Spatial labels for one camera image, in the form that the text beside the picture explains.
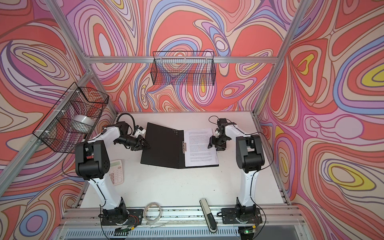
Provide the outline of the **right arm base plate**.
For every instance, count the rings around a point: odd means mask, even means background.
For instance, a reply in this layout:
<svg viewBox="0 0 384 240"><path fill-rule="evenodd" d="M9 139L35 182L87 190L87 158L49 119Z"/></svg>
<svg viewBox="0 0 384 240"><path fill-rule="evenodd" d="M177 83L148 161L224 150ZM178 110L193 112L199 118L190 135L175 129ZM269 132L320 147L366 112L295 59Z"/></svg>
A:
<svg viewBox="0 0 384 240"><path fill-rule="evenodd" d="M224 224L255 224L263 223L260 209L256 206L235 208L222 208L222 221Z"/></svg>

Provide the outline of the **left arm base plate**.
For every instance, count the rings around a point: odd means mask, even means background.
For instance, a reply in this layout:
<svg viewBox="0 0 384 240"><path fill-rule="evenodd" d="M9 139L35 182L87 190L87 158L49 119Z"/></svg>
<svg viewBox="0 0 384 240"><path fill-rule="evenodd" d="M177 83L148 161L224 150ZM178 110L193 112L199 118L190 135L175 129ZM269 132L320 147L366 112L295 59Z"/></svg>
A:
<svg viewBox="0 0 384 240"><path fill-rule="evenodd" d="M101 217L101 225L104 226L139 226L143 220L143 209L127 209L126 214L119 212L112 213L112 211L102 210L99 215Z"/></svg>

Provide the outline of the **white and black file folder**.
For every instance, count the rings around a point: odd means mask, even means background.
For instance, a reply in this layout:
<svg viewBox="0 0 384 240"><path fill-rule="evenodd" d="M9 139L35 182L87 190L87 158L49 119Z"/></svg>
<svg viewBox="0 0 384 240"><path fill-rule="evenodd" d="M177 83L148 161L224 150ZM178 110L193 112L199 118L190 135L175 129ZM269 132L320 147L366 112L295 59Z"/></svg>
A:
<svg viewBox="0 0 384 240"><path fill-rule="evenodd" d="M145 140L150 144L150 148L143 150L141 164L188 169L185 167L185 155L182 150L184 131L148 123Z"/></svg>

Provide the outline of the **metal folder clip mechanism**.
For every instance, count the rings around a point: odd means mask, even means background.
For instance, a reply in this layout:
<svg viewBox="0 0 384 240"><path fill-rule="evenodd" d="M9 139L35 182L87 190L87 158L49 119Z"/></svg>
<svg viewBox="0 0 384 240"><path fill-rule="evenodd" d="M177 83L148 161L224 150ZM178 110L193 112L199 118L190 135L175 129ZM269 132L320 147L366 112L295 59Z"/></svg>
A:
<svg viewBox="0 0 384 240"><path fill-rule="evenodd" d="M182 150L183 150L183 154L187 152L187 143L182 142Z"/></svg>

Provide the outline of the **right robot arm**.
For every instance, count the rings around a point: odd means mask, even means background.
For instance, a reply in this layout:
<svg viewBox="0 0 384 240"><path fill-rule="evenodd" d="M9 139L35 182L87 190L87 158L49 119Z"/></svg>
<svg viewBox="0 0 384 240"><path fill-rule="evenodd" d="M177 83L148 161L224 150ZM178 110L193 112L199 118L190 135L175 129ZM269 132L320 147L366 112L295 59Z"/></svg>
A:
<svg viewBox="0 0 384 240"><path fill-rule="evenodd" d="M252 188L266 162L262 139L258 133L244 133L236 123L226 118L217 118L217 128L210 137L208 149L215 148L217 152L223 152L227 148L228 141L235 143L235 159L242 173L240 192L234 207L234 219L240 223L259 225L263 222L261 209L254 201Z"/></svg>

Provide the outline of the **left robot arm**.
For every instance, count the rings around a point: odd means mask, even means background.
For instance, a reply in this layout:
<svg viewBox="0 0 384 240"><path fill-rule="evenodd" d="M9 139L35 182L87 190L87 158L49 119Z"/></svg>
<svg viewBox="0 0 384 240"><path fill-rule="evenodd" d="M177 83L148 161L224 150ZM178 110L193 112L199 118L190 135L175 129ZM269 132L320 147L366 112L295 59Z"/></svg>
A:
<svg viewBox="0 0 384 240"><path fill-rule="evenodd" d="M130 217L123 197L117 193L109 176L111 161L107 146L120 144L131 151L150 148L144 138L146 130L136 124L131 114L126 115L131 117L133 126L120 121L121 116L118 116L115 124L105 127L96 137L75 147L76 174L87 181L101 199L99 218L104 225L124 225Z"/></svg>

